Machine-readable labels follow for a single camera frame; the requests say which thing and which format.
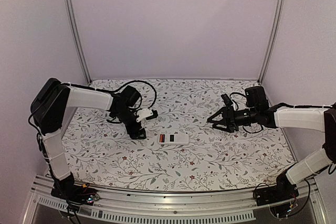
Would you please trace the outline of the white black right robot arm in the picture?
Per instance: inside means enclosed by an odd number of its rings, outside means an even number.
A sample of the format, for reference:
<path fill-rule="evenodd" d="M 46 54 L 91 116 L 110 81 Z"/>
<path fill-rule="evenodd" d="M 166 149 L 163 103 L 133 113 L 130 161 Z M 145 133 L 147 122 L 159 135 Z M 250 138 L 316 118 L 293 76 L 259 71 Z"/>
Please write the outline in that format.
<path fill-rule="evenodd" d="M 289 105 L 278 103 L 270 106 L 264 88 L 245 89 L 246 108 L 235 110 L 227 94 L 222 95 L 224 107 L 211 115 L 207 122 L 214 129 L 234 133 L 240 127 L 254 123 L 261 128 L 300 128 L 324 133 L 321 149 L 308 155 L 277 177 L 277 185 L 271 190 L 276 201 L 291 194 L 292 186 L 335 163 L 335 105 Z"/>

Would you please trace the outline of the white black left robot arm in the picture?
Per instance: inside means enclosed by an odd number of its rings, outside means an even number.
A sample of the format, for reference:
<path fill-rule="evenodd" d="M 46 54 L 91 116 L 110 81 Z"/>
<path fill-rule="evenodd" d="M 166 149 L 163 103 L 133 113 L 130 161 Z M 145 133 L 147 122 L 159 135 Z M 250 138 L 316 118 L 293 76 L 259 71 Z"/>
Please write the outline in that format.
<path fill-rule="evenodd" d="M 78 188 L 70 181 L 71 171 L 62 146 L 62 122 L 68 108 L 88 108 L 104 110 L 112 118 L 122 123 L 129 137 L 133 140 L 146 138 L 142 120 L 154 119 L 158 116 L 156 110 L 136 108 L 141 100 L 140 92 L 124 84 L 121 88 L 110 91 L 95 89 L 77 84 L 62 83 L 56 78 L 50 78 L 39 91 L 30 106 L 28 123 L 37 130 L 37 142 L 43 153 L 52 178 L 61 181 L 57 190 L 67 200 L 73 200 L 78 195 Z"/>

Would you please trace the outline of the white remote control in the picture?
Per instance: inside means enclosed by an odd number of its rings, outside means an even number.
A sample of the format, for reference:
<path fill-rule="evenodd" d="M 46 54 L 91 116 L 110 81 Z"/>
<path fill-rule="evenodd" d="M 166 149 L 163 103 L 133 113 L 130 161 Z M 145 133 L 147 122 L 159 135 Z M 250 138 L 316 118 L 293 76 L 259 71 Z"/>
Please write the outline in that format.
<path fill-rule="evenodd" d="M 187 134 L 172 134 L 172 133 L 164 133 L 164 134 L 165 134 L 164 143 L 163 142 L 160 143 L 159 141 L 160 136 L 158 138 L 158 143 L 160 145 L 187 145 L 189 143 L 189 136 Z"/>

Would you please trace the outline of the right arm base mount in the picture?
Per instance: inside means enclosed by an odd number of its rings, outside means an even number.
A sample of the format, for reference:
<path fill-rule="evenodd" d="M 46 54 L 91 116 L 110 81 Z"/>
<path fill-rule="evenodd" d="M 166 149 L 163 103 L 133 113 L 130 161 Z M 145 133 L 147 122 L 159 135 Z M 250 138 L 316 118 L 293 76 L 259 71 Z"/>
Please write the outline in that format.
<path fill-rule="evenodd" d="M 260 188 L 257 186 L 253 192 L 253 198 L 257 206 L 269 205 L 276 202 L 289 200 L 299 196 L 296 185 L 275 185 Z"/>

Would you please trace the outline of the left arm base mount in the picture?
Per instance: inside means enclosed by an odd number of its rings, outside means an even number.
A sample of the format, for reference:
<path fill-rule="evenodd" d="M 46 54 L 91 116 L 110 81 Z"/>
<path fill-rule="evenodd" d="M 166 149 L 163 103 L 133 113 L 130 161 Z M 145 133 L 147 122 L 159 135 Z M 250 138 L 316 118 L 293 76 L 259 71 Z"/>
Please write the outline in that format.
<path fill-rule="evenodd" d="M 51 195 L 77 205 L 93 205 L 100 199 L 98 191 L 91 188 L 89 183 L 79 186 L 72 182 L 61 184 L 54 182 Z"/>

